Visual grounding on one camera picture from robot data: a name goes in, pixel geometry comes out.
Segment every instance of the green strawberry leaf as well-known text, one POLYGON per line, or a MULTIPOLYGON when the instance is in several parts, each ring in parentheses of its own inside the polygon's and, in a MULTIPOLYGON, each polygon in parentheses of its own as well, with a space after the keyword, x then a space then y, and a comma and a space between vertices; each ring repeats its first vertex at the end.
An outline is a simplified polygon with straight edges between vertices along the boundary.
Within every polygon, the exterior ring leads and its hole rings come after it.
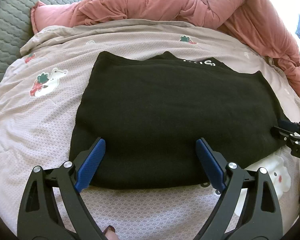
POLYGON ((44 84, 45 82, 47 82, 49 80, 48 74, 42 73, 41 75, 39 75, 37 77, 37 80, 38 80, 38 83, 44 84))
POLYGON ((180 36, 180 41, 189 42, 190 38, 187 36, 180 36))

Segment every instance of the black shirt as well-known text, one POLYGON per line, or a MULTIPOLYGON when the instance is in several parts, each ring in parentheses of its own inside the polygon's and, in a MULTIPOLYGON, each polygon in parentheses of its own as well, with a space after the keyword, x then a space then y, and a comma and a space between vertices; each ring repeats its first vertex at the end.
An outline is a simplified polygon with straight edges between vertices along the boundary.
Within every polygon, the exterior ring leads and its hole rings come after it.
POLYGON ((195 185, 208 179, 195 154, 204 137, 242 168, 283 145, 270 128, 287 119, 261 72, 170 52, 148 60, 101 52, 82 95, 69 159, 97 137, 106 154, 91 184, 114 189, 195 185))

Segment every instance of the pink comforter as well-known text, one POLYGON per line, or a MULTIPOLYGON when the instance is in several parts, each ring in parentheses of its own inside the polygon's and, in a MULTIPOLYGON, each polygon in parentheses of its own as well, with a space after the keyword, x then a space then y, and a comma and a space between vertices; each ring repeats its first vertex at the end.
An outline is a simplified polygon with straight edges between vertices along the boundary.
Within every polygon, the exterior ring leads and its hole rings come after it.
POLYGON ((34 32, 50 25, 73 27, 120 19, 186 21, 219 30, 275 59, 300 97, 300 52, 269 0, 82 0, 31 10, 34 32))

